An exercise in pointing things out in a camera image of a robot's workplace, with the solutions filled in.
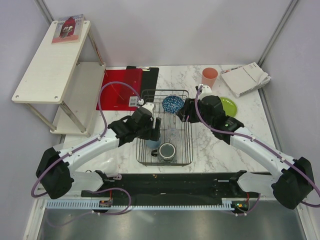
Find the clear glass tumbler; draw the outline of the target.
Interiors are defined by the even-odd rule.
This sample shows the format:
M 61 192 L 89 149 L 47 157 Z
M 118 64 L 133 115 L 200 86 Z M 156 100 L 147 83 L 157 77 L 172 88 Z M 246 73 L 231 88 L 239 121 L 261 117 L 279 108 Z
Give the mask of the clear glass tumbler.
M 177 146 L 180 143 L 180 131 L 177 128 L 171 127 L 165 133 L 165 140 Z

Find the light blue plastic cup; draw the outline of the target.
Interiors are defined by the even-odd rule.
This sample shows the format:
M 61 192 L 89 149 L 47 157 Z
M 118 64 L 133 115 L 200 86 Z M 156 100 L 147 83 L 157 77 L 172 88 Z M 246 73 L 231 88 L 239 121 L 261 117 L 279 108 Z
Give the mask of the light blue plastic cup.
M 161 144 L 162 144 L 161 139 L 159 139 L 157 141 L 154 141 L 154 140 L 147 140 L 146 141 L 146 146 L 151 149 L 157 149 Z

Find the black wire dish rack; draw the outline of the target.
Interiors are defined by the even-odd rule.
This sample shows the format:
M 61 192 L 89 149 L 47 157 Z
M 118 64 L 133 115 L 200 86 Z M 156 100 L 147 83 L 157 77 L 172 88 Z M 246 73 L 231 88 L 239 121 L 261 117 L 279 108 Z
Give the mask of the black wire dish rack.
M 187 166 L 193 161 L 193 139 L 192 127 L 189 122 L 181 122 L 176 116 L 176 113 L 165 112 L 162 107 L 162 102 L 165 97 L 176 95 L 185 100 L 189 98 L 189 92 L 182 89 L 156 89 L 154 95 L 155 110 L 153 117 L 161 118 L 160 139 L 161 144 L 166 142 L 166 131 L 169 128 L 177 128 L 180 132 L 180 142 L 176 147 L 176 162 L 164 163 L 160 162 L 157 157 L 151 156 L 152 150 L 157 148 L 150 148 L 146 145 L 146 140 L 137 139 L 136 144 L 136 159 L 144 166 Z

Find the pink plastic cup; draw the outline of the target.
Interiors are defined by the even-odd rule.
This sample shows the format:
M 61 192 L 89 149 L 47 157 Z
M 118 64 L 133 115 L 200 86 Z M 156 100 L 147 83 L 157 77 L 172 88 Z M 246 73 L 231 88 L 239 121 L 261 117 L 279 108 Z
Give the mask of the pink plastic cup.
M 202 71 L 201 83 L 212 88 L 218 76 L 219 73 L 215 68 L 207 67 Z

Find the lime green plastic plate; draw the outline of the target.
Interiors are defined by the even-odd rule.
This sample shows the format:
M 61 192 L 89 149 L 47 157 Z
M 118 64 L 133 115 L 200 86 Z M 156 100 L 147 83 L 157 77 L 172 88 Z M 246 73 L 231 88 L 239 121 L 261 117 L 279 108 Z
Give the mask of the lime green plastic plate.
M 235 117 L 238 112 L 236 103 L 228 97 L 220 97 L 220 100 L 225 114 L 230 117 Z

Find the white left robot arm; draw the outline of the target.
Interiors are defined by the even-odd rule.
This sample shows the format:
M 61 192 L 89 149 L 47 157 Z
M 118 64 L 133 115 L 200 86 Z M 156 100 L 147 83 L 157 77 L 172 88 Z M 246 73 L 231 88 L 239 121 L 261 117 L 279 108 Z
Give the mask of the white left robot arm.
M 106 176 L 99 170 L 78 172 L 78 168 L 95 157 L 127 143 L 136 138 L 157 141 L 159 130 L 154 125 L 154 103 L 148 102 L 137 108 L 132 115 L 113 121 L 107 129 L 76 146 L 55 150 L 54 147 L 44 151 L 36 170 L 37 182 L 53 200 L 61 198 L 69 191 L 94 192 L 99 197 L 106 196 L 110 185 L 104 181 Z

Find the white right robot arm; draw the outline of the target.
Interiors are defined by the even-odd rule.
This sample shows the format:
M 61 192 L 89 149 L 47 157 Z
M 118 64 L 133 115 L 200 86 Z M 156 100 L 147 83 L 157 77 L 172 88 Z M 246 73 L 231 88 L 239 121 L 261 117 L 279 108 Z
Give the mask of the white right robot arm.
M 239 171 L 229 184 L 233 196 L 245 192 L 273 195 L 293 210 L 316 189 L 309 160 L 295 159 L 262 142 L 242 122 L 226 115 L 218 96 L 187 98 L 177 116 L 182 122 L 203 123 L 217 139 L 246 153 L 268 171 L 268 175 Z

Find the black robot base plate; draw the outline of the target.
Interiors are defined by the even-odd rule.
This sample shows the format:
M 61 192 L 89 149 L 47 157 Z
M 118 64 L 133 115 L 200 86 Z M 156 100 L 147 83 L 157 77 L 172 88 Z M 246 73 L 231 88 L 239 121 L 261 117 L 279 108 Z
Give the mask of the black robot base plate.
M 106 181 L 98 194 L 82 191 L 82 197 L 112 197 L 114 205 L 204 206 L 218 205 L 223 198 L 254 199 L 256 192 L 242 191 L 236 173 L 127 173 L 120 180 Z

